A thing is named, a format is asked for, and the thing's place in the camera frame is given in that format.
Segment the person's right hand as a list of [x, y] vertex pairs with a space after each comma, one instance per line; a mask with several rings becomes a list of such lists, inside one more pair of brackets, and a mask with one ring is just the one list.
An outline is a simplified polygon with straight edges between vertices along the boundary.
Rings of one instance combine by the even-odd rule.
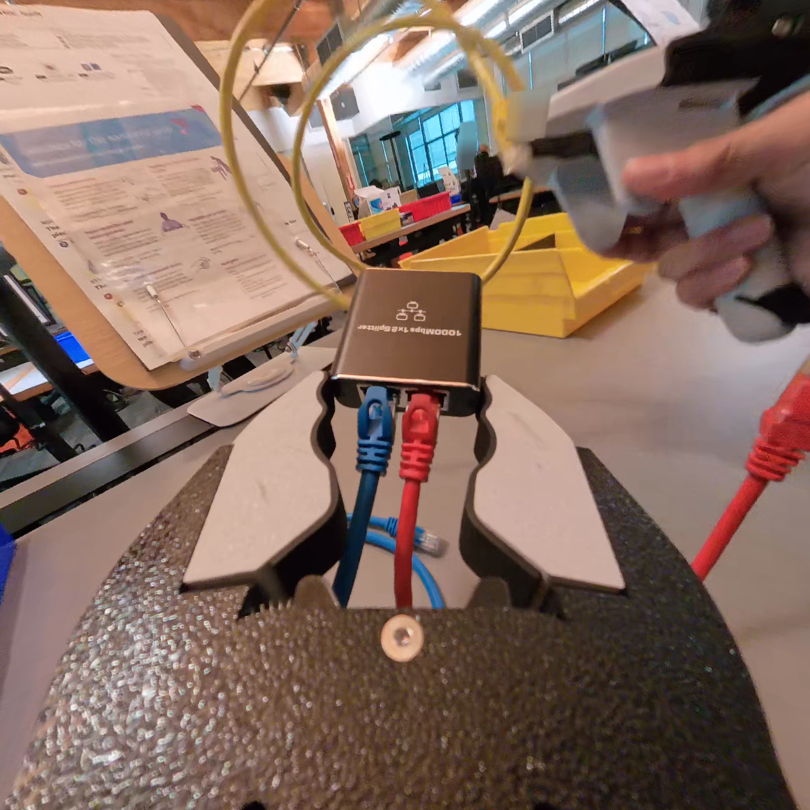
[[[794, 282], [809, 292], [809, 98], [797, 96], [763, 118], [683, 151], [627, 163], [629, 191], [663, 203], [657, 214], [629, 217], [607, 257], [655, 262], [677, 297], [694, 309], [714, 301], [749, 274], [754, 251], [778, 235]], [[675, 204], [683, 197], [754, 186], [767, 213], [692, 238]]]

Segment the black network splitter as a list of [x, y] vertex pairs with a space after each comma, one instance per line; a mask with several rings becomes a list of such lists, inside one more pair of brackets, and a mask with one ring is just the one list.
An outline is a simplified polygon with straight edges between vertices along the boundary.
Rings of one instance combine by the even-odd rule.
[[481, 405], [482, 282], [469, 272], [366, 270], [359, 278], [335, 360], [335, 398], [358, 409], [371, 386], [406, 396], [437, 394], [440, 413]]

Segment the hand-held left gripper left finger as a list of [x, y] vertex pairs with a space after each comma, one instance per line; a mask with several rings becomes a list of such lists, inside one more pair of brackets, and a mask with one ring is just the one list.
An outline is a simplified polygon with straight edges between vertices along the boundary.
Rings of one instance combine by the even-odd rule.
[[332, 457], [335, 397], [318, 370], [245, 427], [211, 501], [185, 589], [297, 589], [339, 562], [348, 521]]

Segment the wooden document stand with sheets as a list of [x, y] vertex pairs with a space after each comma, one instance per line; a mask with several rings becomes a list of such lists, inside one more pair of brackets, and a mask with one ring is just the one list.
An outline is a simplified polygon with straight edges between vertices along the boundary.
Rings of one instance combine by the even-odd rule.
[[335, 310], [243, 205], [218, 84], [164, 15], [2, 3], [2, 242], [128, 386], [177, 385]]

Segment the yellow plastic bin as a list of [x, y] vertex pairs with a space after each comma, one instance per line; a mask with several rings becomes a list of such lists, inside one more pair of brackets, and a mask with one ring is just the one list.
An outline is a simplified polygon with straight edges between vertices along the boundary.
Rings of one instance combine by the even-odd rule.
[[529, 218], [483, 287], [483, 328], [567, 338], [638, 289], [653, 268], [593, 253], [565, 213]]

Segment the white stand base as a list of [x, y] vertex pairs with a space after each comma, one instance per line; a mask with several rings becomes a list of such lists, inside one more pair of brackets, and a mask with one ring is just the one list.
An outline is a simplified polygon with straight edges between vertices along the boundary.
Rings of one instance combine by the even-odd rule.
[[258, 366], [188, 405], [187, 413], [218, 429], [232, 427], [284, 395], [303, 371], [298, 362], [281, 359]]

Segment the grey desk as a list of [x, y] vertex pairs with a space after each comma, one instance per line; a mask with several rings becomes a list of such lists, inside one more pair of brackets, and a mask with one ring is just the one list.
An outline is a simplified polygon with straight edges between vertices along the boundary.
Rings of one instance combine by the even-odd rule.
[[[591, 449], [690, 561], [742, 480], [761, 413], [807, 354], [807, 330], [744, 346], [648, 278], [569, 339], [485, 332], [482, 370]], [[147, 523], [242, 429], [210, 433], [19, 540], [2, 603], [2, 802], [81, 615]], [[705, 582], [801, 808], [809, 791], [808, 559], [805, 462], [768, 487]]]

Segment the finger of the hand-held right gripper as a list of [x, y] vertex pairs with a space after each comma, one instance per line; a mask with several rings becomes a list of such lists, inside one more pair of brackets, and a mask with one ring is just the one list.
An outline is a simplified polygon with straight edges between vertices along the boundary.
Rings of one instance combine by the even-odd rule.
[[586, 248], [611, 250], [618, 244], [627, 211], [616, 200], [597, 155], [535, 158], [532, 178], [552, 191]]
[[530, 143], [582, 130], [593, 108], [659, 86], [666, 50], [637, 51], [549, 94], [541, 88], [515, 92], [507, 100], [506, 137]]

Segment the small yellow storage bin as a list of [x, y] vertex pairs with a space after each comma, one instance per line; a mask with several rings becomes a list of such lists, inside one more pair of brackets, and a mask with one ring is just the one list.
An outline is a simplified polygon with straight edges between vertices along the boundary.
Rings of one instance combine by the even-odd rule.
[[358, 220], [363, 240], [374, 240], [400, 230], [399, 208], [390, 208]]

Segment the red storage bin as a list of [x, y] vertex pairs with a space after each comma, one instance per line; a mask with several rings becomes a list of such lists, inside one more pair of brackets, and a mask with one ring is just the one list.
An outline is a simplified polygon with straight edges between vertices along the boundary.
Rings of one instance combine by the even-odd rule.
[[[401, 225], [415, 224], [433, 216], [450, 211], [452, 208], [453, 196], [449, 191], [443, 191], [429, 197], [421, 197], [414, 202], [404, 203], [398, 206], [400, 209]], [[350, 246], [359, 245], [363, 241], [358, 220], [339, 226], [339, 231]]]

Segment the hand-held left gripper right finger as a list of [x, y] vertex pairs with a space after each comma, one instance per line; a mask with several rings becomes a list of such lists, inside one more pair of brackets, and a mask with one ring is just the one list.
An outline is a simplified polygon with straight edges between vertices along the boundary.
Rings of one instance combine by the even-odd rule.
[[496, 375], [482, 381], [460, 553], [510, 593], [553, 586], [621, 593], [625, 582], [569, 435]]

